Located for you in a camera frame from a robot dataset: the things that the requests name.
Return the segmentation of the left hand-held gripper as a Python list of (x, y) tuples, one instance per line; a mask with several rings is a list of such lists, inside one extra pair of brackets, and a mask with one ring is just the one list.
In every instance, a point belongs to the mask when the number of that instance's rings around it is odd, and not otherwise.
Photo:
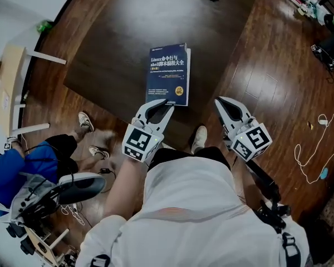
[[(139, 108), (122, 141), (124, 155), (150, 166), (155, 153), (162, 148), (163, 132), (174, 112), (174, 106), (166, 105), (167, 101), (165, 98), (153, 100)], [(159, 122), (148, 122), (155, 114), (160, 117)]]

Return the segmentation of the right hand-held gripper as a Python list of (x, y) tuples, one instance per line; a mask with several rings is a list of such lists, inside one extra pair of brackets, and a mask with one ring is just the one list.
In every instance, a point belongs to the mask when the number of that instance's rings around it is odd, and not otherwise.
[(249, 161), (271, 145), (272, 139), (264, 125), (259, 123), (245, 107), (235, 99), (219, 96), (214, 100), (219, 121), (224, 128), (224, 143), (243, 161)]

